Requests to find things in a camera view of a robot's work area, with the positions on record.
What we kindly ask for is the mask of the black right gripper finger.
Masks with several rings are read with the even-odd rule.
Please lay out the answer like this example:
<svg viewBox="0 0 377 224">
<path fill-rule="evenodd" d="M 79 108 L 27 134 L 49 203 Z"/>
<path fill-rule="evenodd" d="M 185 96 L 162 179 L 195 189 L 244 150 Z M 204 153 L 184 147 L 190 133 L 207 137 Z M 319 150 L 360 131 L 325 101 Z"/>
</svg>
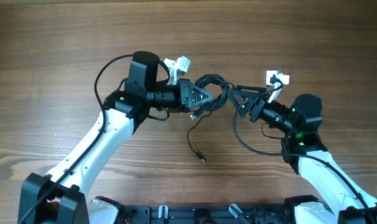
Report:
<svg viewBox="0 0 377 224">
<path fill-rule="evenodd" d="M 228 90 L 227 95 L 239 115 L 246 115 L 257 100 L 257 94 L 251 91 Z"/>
<path fill-rule="evenodd" d="M 243 85 L 236 85 L 236 90 L 248 90 L 248 91 L 255 91 L 256 93 L 264 93 L 266 92 L 267 88 L 257 87 L 257 86 L 243 86 Z"/>
</svg>

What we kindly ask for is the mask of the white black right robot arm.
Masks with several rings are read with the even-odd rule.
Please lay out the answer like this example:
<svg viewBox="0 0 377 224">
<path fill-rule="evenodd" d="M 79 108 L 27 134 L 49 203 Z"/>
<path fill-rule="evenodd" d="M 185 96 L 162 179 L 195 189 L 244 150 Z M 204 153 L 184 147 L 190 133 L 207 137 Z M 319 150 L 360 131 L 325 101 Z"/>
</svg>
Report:
<svg viewBox="0 0 377 224">
<path fill-rule="evenodd" d="M 236 108 L 234 117 L 249 116 L 251 122 L 265 121 L 284 133 L 281 156 L 294 172 L 320 195 L 291 197 L 286 205 L 294 223 L 377 223 L 377 199 L 346 175 L 322 143 L 322 100 L 301 94 L 290 107 L 275 100 L 281 86 L 273 90 L 238 86 L 228 90 Z"/>
</svg>

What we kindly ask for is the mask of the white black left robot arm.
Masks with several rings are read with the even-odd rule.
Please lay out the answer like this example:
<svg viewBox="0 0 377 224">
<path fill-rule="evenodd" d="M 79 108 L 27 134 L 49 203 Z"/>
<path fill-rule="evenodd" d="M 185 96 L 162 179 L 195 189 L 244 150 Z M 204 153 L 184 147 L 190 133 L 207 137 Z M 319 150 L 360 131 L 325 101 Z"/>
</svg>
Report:
<svg viewBox="0 0 377 224">
<path fill-rule="evenodd" d="M 125 206 L 106 197 L 86 198 L 116 152 L 155 108 L 187 113 L 206 108 L 210 92 L 182 79 L 190 65 L 186 57 L 160 60 L 151 52 L 129 54 L 129 75 L 105 100 L 100 115 L 73 151 L 44 176 L 31 173 L 21 187 L 18 223 L 129 223 Z"/>
</svg>

